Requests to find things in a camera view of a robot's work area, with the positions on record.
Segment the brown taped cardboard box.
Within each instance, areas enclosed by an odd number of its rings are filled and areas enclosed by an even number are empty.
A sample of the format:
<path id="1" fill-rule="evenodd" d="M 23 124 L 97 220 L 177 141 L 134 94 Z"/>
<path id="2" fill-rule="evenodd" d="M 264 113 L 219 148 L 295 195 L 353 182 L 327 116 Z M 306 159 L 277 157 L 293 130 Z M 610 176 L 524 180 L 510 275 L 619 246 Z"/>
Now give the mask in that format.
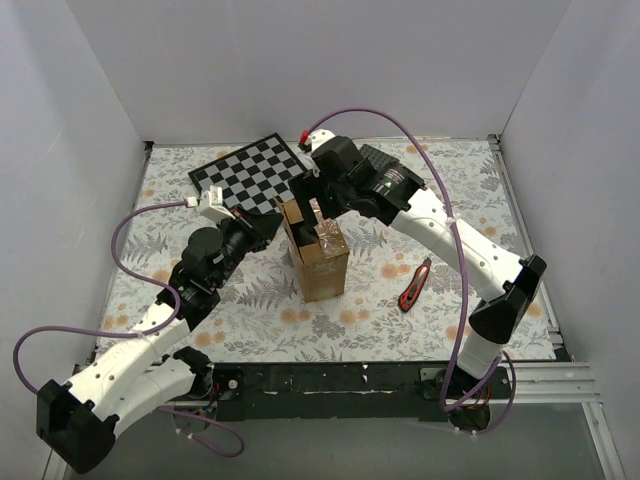
<path id="1" fill-rule="evenodd" d="M 295 200 L 278 203 L 289 239 L 289 254 L 305 303 L 344 293 L 350 249 L 336 220 L 324 219 L 313 199 L 309 206 L 318 223 L 309 227 Z"/>

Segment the red black utility knife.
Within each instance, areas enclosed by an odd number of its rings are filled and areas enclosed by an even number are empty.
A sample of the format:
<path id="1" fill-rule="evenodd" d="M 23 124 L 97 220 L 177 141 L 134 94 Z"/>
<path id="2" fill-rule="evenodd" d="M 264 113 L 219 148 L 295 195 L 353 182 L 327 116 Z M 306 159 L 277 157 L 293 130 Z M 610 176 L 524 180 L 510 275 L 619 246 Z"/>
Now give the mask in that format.
<path id="1" fill-rule="evenodd" d="M 403 313 L 409 312 L 417 302 L 432 267 L 432 259 L 426 257 L 416 268 L 408 286 L 398 297 L 398 307 Z"/>

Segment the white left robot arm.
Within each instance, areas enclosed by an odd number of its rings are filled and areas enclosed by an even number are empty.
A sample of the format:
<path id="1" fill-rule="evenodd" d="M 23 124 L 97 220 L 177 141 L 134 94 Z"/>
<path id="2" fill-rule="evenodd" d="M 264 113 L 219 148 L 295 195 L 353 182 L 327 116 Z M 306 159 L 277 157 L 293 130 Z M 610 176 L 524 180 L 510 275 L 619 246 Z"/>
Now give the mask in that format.
<path id="1" fill-rule="evenodd" d="M 281 222 L 277 212 L 234 208 L 214 226 L 195 230 L 168 285 L 124 339 L 64 383 L 50 380 L 37 391 L 36 433 L 76 473 L 93 470 L 116 439 L 155 408 L 212 391 L 205 354 L 191 347 L 167 351 L 213 311 L 245 256 L 266 249 Z"/>

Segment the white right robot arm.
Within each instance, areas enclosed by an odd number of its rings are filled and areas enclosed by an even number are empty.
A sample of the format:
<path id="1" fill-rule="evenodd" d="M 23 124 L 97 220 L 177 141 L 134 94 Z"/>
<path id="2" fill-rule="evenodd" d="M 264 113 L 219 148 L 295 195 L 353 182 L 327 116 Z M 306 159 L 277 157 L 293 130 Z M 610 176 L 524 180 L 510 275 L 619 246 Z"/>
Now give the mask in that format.
<path id="1" fill-rule="evenodd" d="M 491 364 L 535 299 L 546 262 L 511 253 L 455 219 L 423 178 L 392 156 L 328 130 L 309 134 L 301 147 L 316 167 L 289 185 L 308 227 L 319 217 L 348 212 L 377 219 L 456 269 L 480 296 L 452 373 L 460 395 L 479 395 L 489 384 Z"/>

